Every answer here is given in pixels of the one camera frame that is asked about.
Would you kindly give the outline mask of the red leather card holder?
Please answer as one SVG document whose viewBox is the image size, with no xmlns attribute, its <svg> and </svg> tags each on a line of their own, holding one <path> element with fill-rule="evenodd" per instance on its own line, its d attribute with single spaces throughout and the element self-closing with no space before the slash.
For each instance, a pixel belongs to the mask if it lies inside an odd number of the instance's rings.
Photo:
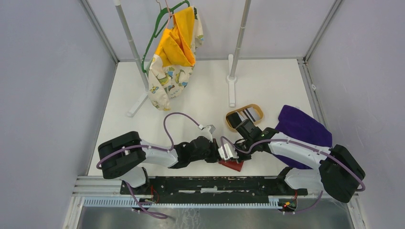
<svg viewBox="0 0 405 229">
<path fill-rule="evenodd" d="M 244 162 L 225 161 L 225 160 L 220 160 L 218 163 L 224 167 L 227 167 L 237 172 L 241 172 L 242 167 L 244 165 Z"/>
</svg>

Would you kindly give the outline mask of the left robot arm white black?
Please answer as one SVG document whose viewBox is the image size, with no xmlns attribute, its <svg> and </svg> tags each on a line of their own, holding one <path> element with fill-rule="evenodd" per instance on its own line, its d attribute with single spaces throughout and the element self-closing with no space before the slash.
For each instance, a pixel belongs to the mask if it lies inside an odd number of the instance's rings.
<svg viewBox="0 0 405 229">
<path fill-rule="evenodd" d="M 224 156 L 216 140 L 205 136 L 164 147 L 142 140 L 136 131 L 102 143 L 98 153 L 100 160 L 96 167 L 102 171 L 104 179 L 118 178 L 141 195 L 150 188 L 147 171 L 139 166 L 142 163 L 180 169 L 194 161 L 216 163 Z"/>
</svg>

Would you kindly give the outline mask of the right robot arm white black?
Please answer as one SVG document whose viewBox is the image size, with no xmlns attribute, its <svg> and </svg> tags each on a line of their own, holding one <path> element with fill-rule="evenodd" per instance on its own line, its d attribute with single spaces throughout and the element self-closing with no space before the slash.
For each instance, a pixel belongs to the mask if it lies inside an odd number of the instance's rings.
<svg viewBox="0 0 405 229">
<path fill-rule="evenodd" d="M 248 119 L 236 130 L 244 141 L 224 145 L 226 160 L 243 160 L 255 152 L 267 152 L 308 167 L 286 167 L 280 173 L 276 189 L 282 195 L 294 189 L 313 189 L 348 203 L 356 192 L 365 191 L 365 171 L 344 146 L 327 147 L 306 143 L 270 127 L 261 130 Z"/>
</svg>

